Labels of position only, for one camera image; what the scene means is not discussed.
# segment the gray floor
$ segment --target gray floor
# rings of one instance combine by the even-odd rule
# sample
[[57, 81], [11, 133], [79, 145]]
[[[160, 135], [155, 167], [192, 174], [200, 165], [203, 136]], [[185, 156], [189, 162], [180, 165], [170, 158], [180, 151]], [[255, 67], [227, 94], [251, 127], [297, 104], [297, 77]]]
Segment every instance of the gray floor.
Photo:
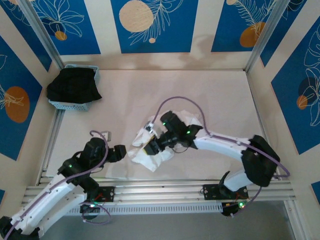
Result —
[[108, 225], [63, 217], [41, 240], [292, 240], [282, 202], [255, 202], [235, 218], [220, 213], [115, 215]]

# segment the black cloth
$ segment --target black cloth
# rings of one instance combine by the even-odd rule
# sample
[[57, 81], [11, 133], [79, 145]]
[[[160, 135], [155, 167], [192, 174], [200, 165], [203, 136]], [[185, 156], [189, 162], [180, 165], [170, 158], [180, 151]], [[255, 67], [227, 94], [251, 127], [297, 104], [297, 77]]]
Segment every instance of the black cloth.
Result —
[[85, 104], [101, 99], [92, 68], [64, 68], [46, 88], [47, 98], [54, 102]]

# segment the plastic basket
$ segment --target plastic basket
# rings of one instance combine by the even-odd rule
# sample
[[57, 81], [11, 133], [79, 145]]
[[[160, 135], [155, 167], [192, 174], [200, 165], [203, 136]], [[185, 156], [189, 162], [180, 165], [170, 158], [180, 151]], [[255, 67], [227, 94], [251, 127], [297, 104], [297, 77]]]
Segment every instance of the plastic basket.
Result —
[[[94, 82], [95, 85], [97, 86], [100, 80], [100, 74], [99, 74], [99, 67], [98, 66], [91, 66], [91, 65], [78, 65], [78, 64], [68, 64], [64, 67], [65, 69], [69, 68], [87, 68], [87, 69], [93, 69], [95, 72], [94, 75]], [[77, 110], [77, 111], [88, 111], [89, 108], [92, 105], [92, 102], [87, 102], [83, 104], [79, 103], [70, 103], [70, 102], [60, 102], [60, 101], [50, 101], [53, 106], [57, 109], [62, 109], [62, 110]]]

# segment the white cloth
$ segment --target white cloth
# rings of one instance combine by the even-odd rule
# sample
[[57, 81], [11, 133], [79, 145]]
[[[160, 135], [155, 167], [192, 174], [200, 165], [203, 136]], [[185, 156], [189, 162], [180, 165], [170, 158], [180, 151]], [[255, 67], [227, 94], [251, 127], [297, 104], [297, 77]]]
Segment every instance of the white cloth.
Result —
[[[173, 111], [187, 126], [191, 125], [191, 124], [195, 124], [195, 125], [200, 125], [202, 126], [202, 124], [200, 123], [200, 121], [197, 119], [197, 115], [194, 115], [188, 111], [182, 110], [182, 111]], [[165, 112], [163, 112], [162, 114], [159, 114], [157, 119], [154, 122], [154, 127], [155, 128], [161, 128], [162, 131], [166, 132], [166, 128], [165, 126], [162, 125], [161, 121], [160, 121], [160, 117], [164, 114]], [[151, 116], [148, 118], [149, 121], [152, 121], [154, 119], [155, 116]], [[146, 143], [148, 143], [148, 141], [150, 140], [150, 138], [153, 136], [153, 134], [150, 134], [147, 130], [145, 130], [144, 128], [141, 128], [135, 139], [132, 142], [132, 146], [136, 147], [131, 149], [130, 151], [128, 151], [128, 156], [131, 158], [131, 161], [134, 163], [138, 163], [138, 164], [142, 164], [143, 166], [145, 166], [147, 169], [149, 169], [150, 171], [154, 172], [157, 170], [157, 168], [160, 166], [160, 164], [162, 162], [168, 161], [169, 159], [171, 159], [175, 152], [167, 147], [164, 151], [158, 153], [157, 155], [147, 155], [143, 148], [145, 147]], [[177, 144], [175, 147], [176, 149], [181, 147], [181, 145]]]

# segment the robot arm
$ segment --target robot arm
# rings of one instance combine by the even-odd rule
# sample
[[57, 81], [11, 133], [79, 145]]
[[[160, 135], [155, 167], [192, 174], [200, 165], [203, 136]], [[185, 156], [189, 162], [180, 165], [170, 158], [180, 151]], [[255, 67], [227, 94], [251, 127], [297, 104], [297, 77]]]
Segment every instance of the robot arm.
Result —
[[[17, 223], [8, 240], [38, 240], [72, 208], [84, 202], [93, 202], [104, 190], [89, 173], [68, 181], [64, 180], [97, 166], [103, 160], [105, 153], [104, 140], [93, 137], [87, 142], [83, 151], [75, 153], [72, 158], [64, 161], [58, 174], [27, 206], [12, 218], [4, 216], [0, 219], [1, 236], [5, 238]], [[105, 162], [120, 161], [126, 153], [124, 145], [116, 145], [108, 149]]]
[[167, 132], [162, 133], [159, 138], [152, 137], [144, 147], [147, 155], [156, 155], [166, 147], [173, 148], [176, 144], [181, 144], [187, 148], [218, 152], [243, 164], [239, 171], [235, 173], [226, 172], [221, 179], [219, 188], [221, 194], [225, 196], [234, 196], [240, 188], [250, 184], [261, 187], [269, 185], [277, 164], [252, 150], [250, 146], [267, 153], [280, 162], [278, 155], [261, 136], [255, 135], [248, 139], [214, 132], [208, 135], [202, 126], [186, 126], [172, 111], [166, 112], [160, 120], [166, 127]]

